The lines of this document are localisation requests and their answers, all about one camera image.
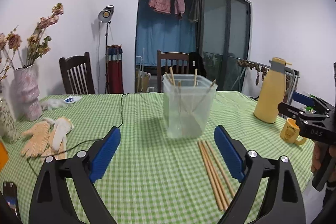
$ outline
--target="leaf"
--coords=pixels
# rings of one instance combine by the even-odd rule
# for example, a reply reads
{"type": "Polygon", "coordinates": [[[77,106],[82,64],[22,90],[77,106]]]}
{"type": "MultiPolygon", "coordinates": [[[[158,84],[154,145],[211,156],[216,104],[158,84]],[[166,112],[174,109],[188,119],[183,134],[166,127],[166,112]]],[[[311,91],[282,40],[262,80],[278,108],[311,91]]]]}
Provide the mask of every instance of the leaf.
{"type": "Polygon", "coordinates": [[[47,36],[43,40],[44,40],[45,43],[48,43],[49,41],[51,41],[51,37],[47,36]]]}

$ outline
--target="table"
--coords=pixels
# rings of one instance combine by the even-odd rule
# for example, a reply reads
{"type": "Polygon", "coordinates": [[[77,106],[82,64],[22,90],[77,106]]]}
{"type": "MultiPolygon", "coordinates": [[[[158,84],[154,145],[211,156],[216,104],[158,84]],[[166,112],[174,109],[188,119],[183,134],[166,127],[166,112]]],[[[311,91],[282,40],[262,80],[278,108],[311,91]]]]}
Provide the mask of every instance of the table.
{"type": "MultiPolygon", "coordinates": [[[[43,117],[57,119],[65,116],[75,128],[68,134],[67,148],[103,137],[112,126],[121,123],[118,95],[84,95],[67,109],[44,111],[43,117]]],[[[62,98],[55,95],[47,98],[62,98]]],[[[163,94],[129,94],[123,98],[121,143],[104,177],[95,183],[107,209],[118,224],[123,223],[217,223],[223,215],[215,198],[195,139],[168,139],[164,133],[163,94]]],[[[214,128],[222,124],[232,138],[245,147],[256,150],[262,157],[278,159],[287,155],[293,165],[301,190],[311,177],[310,164],[313,142],[298,147],[281,140],[279,133],[285,120],[278,117],[275,124],[266,124],[253,116],[256,101],[239,92],[216,92],[210,117],[200,139],[209,141],[224,165],[213,140],[214,128]]],[[[19,131],[34,122],[19,121],[19,131]]],[[[28,224],[29,204],[36,176],[19,153],[26,140],[6,145],[9,161],[0,172],[0,182],[13,181],[18,187],[18,202],[24,224],[28,224]]],[[[91,142],[68,152],[72,157],[91,142]]],[[[42,163],[30,160],[36,172],[42,163]]],[[[248,216],[255,219],[260,208],[267,179],[263,179],[248,216]]],[[[239,183],[231,178],[234,190],[239,183]]],[[[81,221],[88,220],[81,207],[73,182],[68,180],[69,192],[81,221]]]]}

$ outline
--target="clear plastic bin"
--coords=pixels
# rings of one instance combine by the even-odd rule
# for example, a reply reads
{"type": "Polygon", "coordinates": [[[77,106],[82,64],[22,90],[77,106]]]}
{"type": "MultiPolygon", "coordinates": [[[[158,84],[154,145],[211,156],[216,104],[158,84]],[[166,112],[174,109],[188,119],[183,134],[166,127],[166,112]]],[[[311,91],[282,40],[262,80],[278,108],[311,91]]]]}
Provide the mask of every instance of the clear plastic bin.
{"type": "Polygon", "coordinates": [[[163,76],[163,108],[169,138],[197,138],[202,135],[211,109],[217,85],[197,75],[174,75],[175,85],[163,76]]]}

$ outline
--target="wooden chair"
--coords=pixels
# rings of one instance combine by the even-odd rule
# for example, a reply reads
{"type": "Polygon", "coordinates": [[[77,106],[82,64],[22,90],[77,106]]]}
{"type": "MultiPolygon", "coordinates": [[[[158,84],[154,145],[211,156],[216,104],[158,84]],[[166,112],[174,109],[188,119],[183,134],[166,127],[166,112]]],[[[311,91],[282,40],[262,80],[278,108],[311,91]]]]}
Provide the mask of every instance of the wooden chair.
{"type": "Polygon", "coordinates": [[[163,52],[157,51],[157,92],[162,92],[162,79],[161,76],[165,72],[170,73],[169,67],[173,68],[173,73],[188,74],[189,73],[189,54],[182,52],[163,52]],[[166,60],[165,66],[161,67],[161,60],[166,60]]]}
{"type": "Polygon", "coordinates": [[[63,85],[67,94],[94,94],[90,54],[59,59],[63,85]]]}

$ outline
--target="smartphone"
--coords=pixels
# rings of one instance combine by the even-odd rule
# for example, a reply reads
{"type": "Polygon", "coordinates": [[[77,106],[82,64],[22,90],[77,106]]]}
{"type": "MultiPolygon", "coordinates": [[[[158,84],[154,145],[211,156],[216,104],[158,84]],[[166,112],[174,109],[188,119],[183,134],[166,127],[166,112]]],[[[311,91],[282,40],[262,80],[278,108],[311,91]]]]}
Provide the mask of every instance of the smartphone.
{"type": "Polygon", "coordinates": [[[4,182],[3,183],[3,197],[5,198],[7,204],[14,212],[14,214],[21,220],[19,213],[19,205],[17,202],[17,187],[14,182],[4,182]]]}

